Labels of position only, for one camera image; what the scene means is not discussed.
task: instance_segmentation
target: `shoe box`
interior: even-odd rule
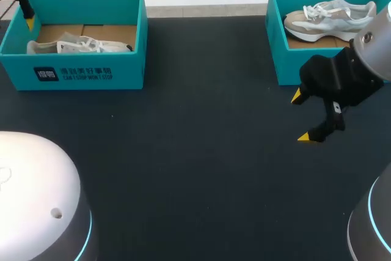
[[[323,37],[315,43],[307,43],[286,35],[283,18],[303,6],[331,0],[269,0],[266,13],[266,31],[279,85],[299,85],[299,69],[314,55],[335,56],[348,42],[335,37]],[[345,0],[352,4],[374,1],[378,13],[391,0]]]
[[[17,90],[141,89],[148,19],[144,0],[29,0],[29,28],[17,9],[0,46],[0,62]],[[64,32],[129,44],[133,52],[26,54],[27,43]]]

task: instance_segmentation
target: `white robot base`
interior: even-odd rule
[[[53,142],[0,132],[0,207],[1,261],[97,260],[78,171]]]
[[[348,246],[354,261],[391,260],[391,164],[373,183],[348,223]]]

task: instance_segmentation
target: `yellow fingertip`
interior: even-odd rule
[[[298,141],[310,141],[310,136],[308,133],[305,133],[298,139]]]
[[[27,26],[29,27],[30,32],[32,32],[32,30],[33,30],[33,28],[34,28],[34,20],[35,20],[35,16],[32,17],[32,18],[26,19]]]
[[[300,95],[301,95],[300,88],[298,88],[298,90],[296,91],[295,95],[293,96],[293,99],[292,99],[291,103],[293,103],[297,98],[299,98]]]

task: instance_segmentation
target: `teal box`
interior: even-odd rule
[[[335,56],[342,48],[306,48],[290,49],[285,35],[282,18],[303,6],[314,6],[316,3],[330,0],[269,0],[266,14],[266,31],[276,68],[279,85],[299,85],[299,69],[314,55]],[[378,13],[391,0],[345,0],[353,4],[366,4],[374,1]]]
[[[32,32],[19,8],[0,47],[0,62],[17,90],[142,88],[148,34],[144,0],[30,0],[30,3],[35,10]],[[37,39],[43,24],[137,25],[136,45],[129,53],[27,55],[28,41]],[[78,68],[88,68],[91,75],[78,75]],[[40,81],[39,71],[52,78]]]

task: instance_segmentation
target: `shoelace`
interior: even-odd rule
[[[89,51],[94,51],[96,48],[98,53],[100,53],[101,50],[103,49],[103,43],[93,38],[88,39],[87,42],[81,41],[80,45]]]
[[[315,4],[314,6],[303,6],[303,11],[305,17],[309,20],[315,19],[316,17],[322,16],[322,17],[331,17],[331,10],[326,10],[322,7],[322,4],[325,2],[319,2]]]

